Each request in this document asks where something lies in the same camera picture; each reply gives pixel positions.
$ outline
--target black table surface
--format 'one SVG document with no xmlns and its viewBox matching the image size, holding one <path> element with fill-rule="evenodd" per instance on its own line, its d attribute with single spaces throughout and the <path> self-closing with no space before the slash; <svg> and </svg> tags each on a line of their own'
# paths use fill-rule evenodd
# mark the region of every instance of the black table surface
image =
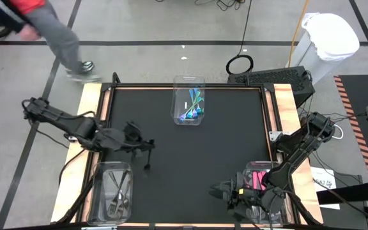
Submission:
<svg viewBox="0 0 368 230">
<path fill-rule="evenodd" d="M 270 160 L 259 90 L 206 89 L 199 126 L 176 125 L 172 90 L 116 90 L 109 121 L 122 129 L 137 123 L 155 139 L 151 171 L 147 153 L 133 164 L 132 216 L 128 222 L 234 223 L 226 202 L 208 194 L 210 185 L 242 172 L 250 161 Z M 130 162 L 126 153 L 105 153 L 106 162 Z"/>
</svg>

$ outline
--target wooden table frame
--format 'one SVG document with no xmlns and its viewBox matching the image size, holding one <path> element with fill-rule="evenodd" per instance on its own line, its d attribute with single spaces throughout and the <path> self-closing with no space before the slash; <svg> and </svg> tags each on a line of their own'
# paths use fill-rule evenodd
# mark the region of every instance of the wooden table frame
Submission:
<svg viewBox="0 0 368 230">
<path fill-rule="evenodd" d="M 268 106 L 270 127 L 272 130 L 278 130 L 277 123 L 280 123 L 283 131 L 294 132 L 300 128 L 298 113 L 295 107 L 295 100 L 291 86 L 289 84 L 274 84 L 274 93 L 265 92 L 266 104 Z M 144 88 L 127 88 L 120 89 L 151 89 Z M 89 83 L 85 84 L 82 96 L 80 98 L 79 110 L 77 114 L 82 114 L 87 111 L 101 111 L 100 119 L 106 120 L 109 115 L 109 99 L 112 98 L 111 91 L 106 90 L 100 98 L 102 84 Z M 272 96 L 276 98 L 276 104 L 272 103 Z M 279 120 L 276 121 L 276 112 L 279 113 Z M 81 147 L 79 143 L 70 143 L 66 162 L 75 156 Z M 88 152 L 86 151 L 81 156 L 76 158 L 63 173 L 61 184 L 56 197 L 56 203 L 52 214 L 52 222 L 60 219 L 71 207 L 77 196 L 80 194 L 82 185 L 86 181 L 85 170 L 88 163 L 98 161 L 98 154 L 94 153 L 91 162 L 88 162 Z M 295 194 L 302 200 L 303 205 L 309 210 L 312 216 L 319 222 L 323 222 L 321 211 L 319 207 L 318 197 L 314 188 L 312 180 L 312 171 L 309 161 L 306 160 L 292 175 L 293 187 Z M 90 194 L 85 200 L 84 210 L 81 213 L 82 221 L 86 220 L 86 215 L 89 210 Z M 304 219 L 300 217 L 301 223 L 305 223 Z M 147 223 L 124 223 L 124 226 L 148 227 Z M 180 226 L 194 226 L 194 227 L 234 227 L 234 224 L 156 224 L 156 227 L 180 227 Z M 252 224 L 241 224 L 241 227 L 252 227 Z"/>
</svg>

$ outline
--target wooden edge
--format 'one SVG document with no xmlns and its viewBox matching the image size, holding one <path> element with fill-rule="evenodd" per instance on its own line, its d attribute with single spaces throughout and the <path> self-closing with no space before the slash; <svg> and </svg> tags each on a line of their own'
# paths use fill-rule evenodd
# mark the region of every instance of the wooden edge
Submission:
<svg viewBox="0 0 368 230">
<path fill-rule="evenodd" d="M 266 97 L 266 104 L 268 105 L 268 112 L 269 112 L 269 119 L 270 119 L 270 126 L 272 131 L 278 131 L 278 126 L 276 125 L 276 120 L 275 120 L 275 111 L 273 111 L 273 104 L 272 104 L 272 96 L 271 93 L 269 91 L 265 92 L 265 97 Z M 282 159 L 282 155 L 281 154 L 277 154 L 277 161 L 279 163 L 281 163 L 283 161 Z M 292 204 L 291 204 L 291 200 L 289 198 L 289 195 L 286 196 L 286 217 L 288 222 L 290 223 L 295 223 L 294 219 L 293 219 L 293 212 L 292 212 Z"/>
<path fill-rule="evenodd" d="M 291 85 L 274 84 L 274 87 L 282 129 L 283 131 L 294 132 L 300 128 L 300 122 Z M 322 223 L 323 218 L 318 195 L 314 188 L 312 170 L 308 159 L 292 174 L 292 180 L 295 194 L 302 200 L 310 214 Z M 300 221 L 302 224 L 306 223 L 302 216 L 300 216 Z"/>
<path fill-rule="evenodd" d="M 84 85 L 77 114 L 82 114 L 83 112 L 88 111 L 96 112 L 100 98 L 101 87 L 101 84 L 95 83 Z M 69 161 L 76 154 L 78 154 L 78 152 L 80 152 L 81 150 L 82 148 L 79 143 L 70 143 L 68 154 L 66 156 L 66 162 Z M 84 171 L 86 169 L 88 155 L 88 151 L 85 151 L 85 153 L 81 154 L 71 164 L 69 164 L 63 172 L 61 184 L 56 196 L 56 202 L 54 206 L 54 211 L 52 213 L 51 222 L 57 221 L 62 218 L 68 211 L 68 209 L 72 206 L 73 202 L 75 202 L 76 198 L 79 196 L 82 189 Z"/>
<path fill-rule="evenodd" d="M 109 109 L 109 100 L 110 100 L 110 90 L 106 90 L 103 96 L 103 106 L 102 106 L 102 113 L 100 114 L 100 119 L 102 121 L 106 120 L 107 110 Z M 89 176 L 92 177 L 93 172 L 95 171 L 95 165 L 99 161 L 99 153 L 95 153 L 93 155 L 92 163 L 91 163 L 91 171 L 89 173 Z M 82 222 L 85 222 L 88 218 L 89 210 L 90 210 L 90 204 L 91 204 L 91 196 L 92 196 L 92 190 L 89 191 L 88 196 L 86 197 L 84 201 L 83 206 L 83 213 L 82 213 Z"/>
</svg>

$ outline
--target paper sign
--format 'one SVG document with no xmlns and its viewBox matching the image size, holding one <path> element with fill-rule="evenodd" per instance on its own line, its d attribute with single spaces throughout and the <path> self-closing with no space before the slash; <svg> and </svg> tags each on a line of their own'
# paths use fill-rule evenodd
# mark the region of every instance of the paper sign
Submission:
<svg viewBox="0 0 368 230">
<path fill-rule="evenodd" d="M 312 176 L 313 179 L 316 180 L 318 183 L 322 184 L 323 186 L 334 189 L 336 188 L 336 181 L 334 177 L 333 170 L 330 169 L 323 169 L 323 168 L 317 168 L 317 167 L 310 167 L 312 169 Z M 316 189 L 316 192 L 324 191 L 326 190 L 322 186 L 318 185 L 317 183 L 314 184 L 314 188 Z M 322 208 L 331 208 L 331 209 L 340 209 L 339 204 L 322 204 L 320 205 Z"/>
</svg>

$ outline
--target gray floor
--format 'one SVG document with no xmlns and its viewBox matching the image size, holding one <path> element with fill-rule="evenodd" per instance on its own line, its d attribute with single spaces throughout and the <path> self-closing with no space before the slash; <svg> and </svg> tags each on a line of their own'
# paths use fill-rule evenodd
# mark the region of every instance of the gray floor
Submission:
<svg viewBox="0 0 368 230">
<path fill-rule="evenodd" d="M 59 18 L 67 24 L 75 0 L 51 0 Z M 368 1 L 356 0 L 368 27 Z M 254 0 L 246 40 L 290 41 L 304 0 Z M 345 18 L 360 41 L 366 37 L 348 0 L 312 0 L 308 12 L 336 13 Z M 153 40 L 240 40 L 247 5 L 238 11 L 220 11 L 214 3 L 195 6 L 192 0 L 82 0 L 73 30 L 82 41 L 153 41 Z M 6 40 L 17 41 L 11 34 Z M 245 53 L 255 60 L 254 70 L 282 68 L 289 55 L 288 46 L 246 46 Z M 239 46 L 154 45 L 154 46 L 83 46 L 85 59 L 96 63 L 104 81 L 118 72 L 123 82 L 171 82 L 176 75 L 199 75 L 207 82 L 225 82 L 225 64 Z M 0 211 L 29 133 L 22 119 L 20 102 L 41 96 L 54 56 L 46 46 L 0 46 Z M 247 63 L 234 63 L 232 71 L 246 69 Z M 368 74 L 368 47 L 346 60 L 315 85 L 311 111 L 345 113 L 332 75 Z M 52 105 L 76 113 L 82 86 L 64 78 L 59 67 L 49 100 Z M 343 140 L 322 145 L 320 157 L 334 169 L 368 174 L 355 136 L 347 121 L 341 122 Z M 41 131 L 65 141 L 62 133 L 48 125 Z M 13 198 L 5 227 L 48 224 L 56 192 L 58 175 L 66 150 L 37 135 Z"/>
</svg>

